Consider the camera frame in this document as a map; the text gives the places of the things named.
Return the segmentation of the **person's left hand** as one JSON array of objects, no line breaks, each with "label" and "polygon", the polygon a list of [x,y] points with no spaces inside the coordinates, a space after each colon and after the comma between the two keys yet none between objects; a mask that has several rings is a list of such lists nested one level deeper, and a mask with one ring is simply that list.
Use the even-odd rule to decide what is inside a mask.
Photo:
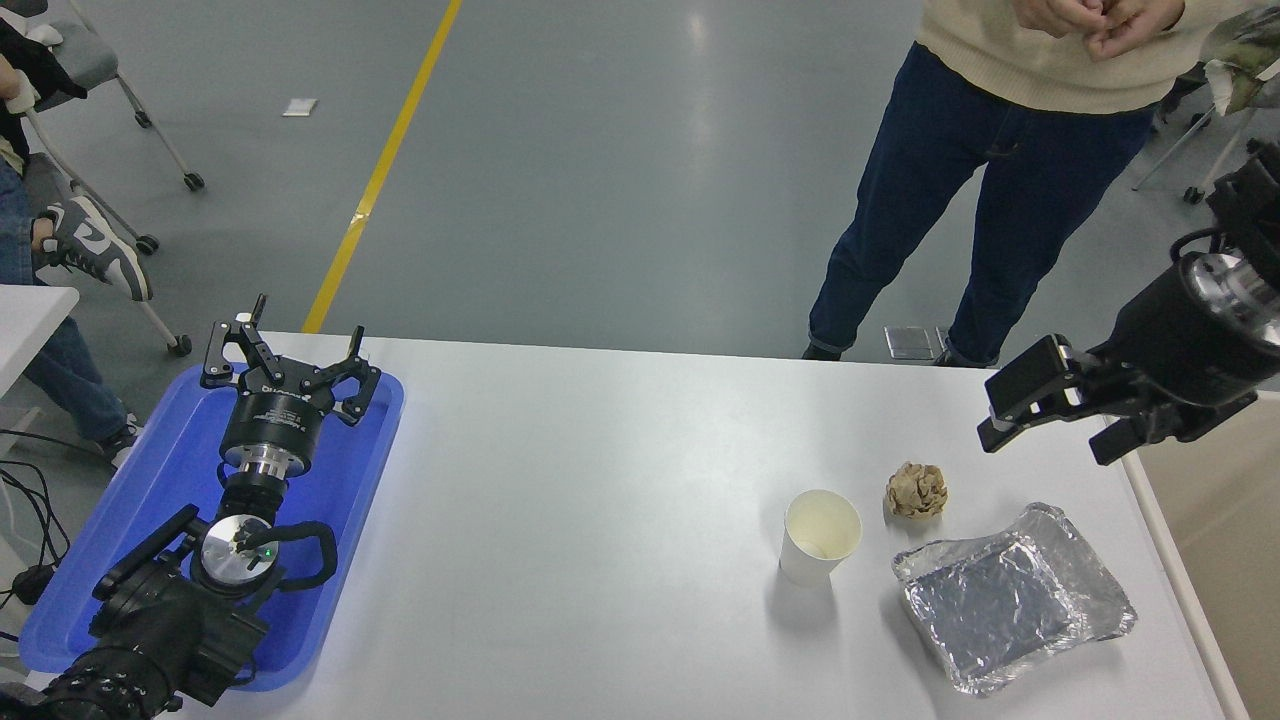
[{"label": "person's left hand", "polygon": [[1085,36],[1085,51],[1093,61],[1119,58],[1175,26],[1184,10],[1184,1],[1102,1],[1102,29]]}]

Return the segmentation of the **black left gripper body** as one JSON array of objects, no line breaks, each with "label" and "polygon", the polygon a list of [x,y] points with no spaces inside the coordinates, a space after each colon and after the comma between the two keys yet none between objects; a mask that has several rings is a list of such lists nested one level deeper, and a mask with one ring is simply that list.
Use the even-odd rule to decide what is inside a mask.
[{"label": "black left gripper body", "polygon": [[314,457],[324,418],[333,410],[332,386],[303,388],[297,379],[269,383],[262,368],[242,372],[237,398],[220,443],[224,459],[239,459],[252,446],[268,445],[294,459]]}]

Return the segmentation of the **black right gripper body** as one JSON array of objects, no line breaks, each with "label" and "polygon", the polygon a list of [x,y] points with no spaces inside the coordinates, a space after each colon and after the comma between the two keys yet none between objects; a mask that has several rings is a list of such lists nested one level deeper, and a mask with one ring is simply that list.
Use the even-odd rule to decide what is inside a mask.
[{"label": "black right gripper body", "polygon": [[1194,439],[1277,374],[1277,278],[1243,258],[1183,258],[1121,309],[1094,352],[1142,379],[1142,439]]}]

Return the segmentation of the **person's right hand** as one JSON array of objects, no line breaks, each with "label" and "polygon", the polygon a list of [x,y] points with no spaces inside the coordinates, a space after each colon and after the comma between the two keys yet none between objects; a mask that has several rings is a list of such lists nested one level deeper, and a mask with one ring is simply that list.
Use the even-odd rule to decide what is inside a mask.
[{"label": "person's right hand", "polygon": [[1108,28],[1101,1],[1010,1],[1018,24],[1055,38],[1092,35]]}]

